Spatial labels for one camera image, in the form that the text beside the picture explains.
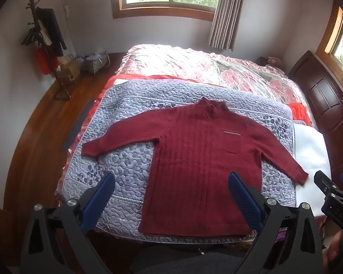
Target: red sweater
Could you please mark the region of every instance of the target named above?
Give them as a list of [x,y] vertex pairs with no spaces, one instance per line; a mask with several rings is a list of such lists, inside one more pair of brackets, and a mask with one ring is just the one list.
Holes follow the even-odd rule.
[[269,129],[231,112],[225,102],[205,98],[118,121],[104,136],[83,144],[82,155],[97,157],[147,141],[155,150],[139,226],[144,234],[248,234],[228,190],[231,172],[261,190],[263,155],[301,184],[308,175]]

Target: pink bedding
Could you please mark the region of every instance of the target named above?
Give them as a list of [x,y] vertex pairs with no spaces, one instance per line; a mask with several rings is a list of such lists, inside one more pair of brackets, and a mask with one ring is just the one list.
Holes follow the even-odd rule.
[[251,92],[284,104],[302,103],[316,124],[299,86],[281,70],[248,60],[169,45],[136,45],[123,58],[118,74],[171,75]]

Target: gray curtain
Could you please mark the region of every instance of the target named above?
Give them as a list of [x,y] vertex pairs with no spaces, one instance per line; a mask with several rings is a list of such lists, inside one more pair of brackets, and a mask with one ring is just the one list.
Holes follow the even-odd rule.
[[218,0],[209,46],[218,49],[233,49],[239,24],[242,0]]

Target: basket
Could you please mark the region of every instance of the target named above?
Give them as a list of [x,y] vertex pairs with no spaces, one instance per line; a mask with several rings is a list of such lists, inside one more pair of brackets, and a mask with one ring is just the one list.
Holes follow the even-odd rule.
[[91,60],[91,61],[86,60],[86,70],[90,74],[93,74],[93,75],[96,72],[98,72],[100,69],[102,69],[103,67],[109,67],[109,65],[110,65],[110,60],[109,60],[108,54],[105,54],[104,57],[97,60]]

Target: wooden window frame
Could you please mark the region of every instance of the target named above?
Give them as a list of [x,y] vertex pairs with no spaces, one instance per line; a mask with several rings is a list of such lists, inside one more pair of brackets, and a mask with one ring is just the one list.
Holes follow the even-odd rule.
[[111,0],[113,18],[133,16],[180,16],[213,21],[215,8],[197,4],[169,2],[129,3]]
[[337,3],[333,3],[328,26],[325,30],[322,41],[319,44],[315,54],[332,71],[335,78],[343,87],[343,65],[331,54],[343,25],[343,10]]

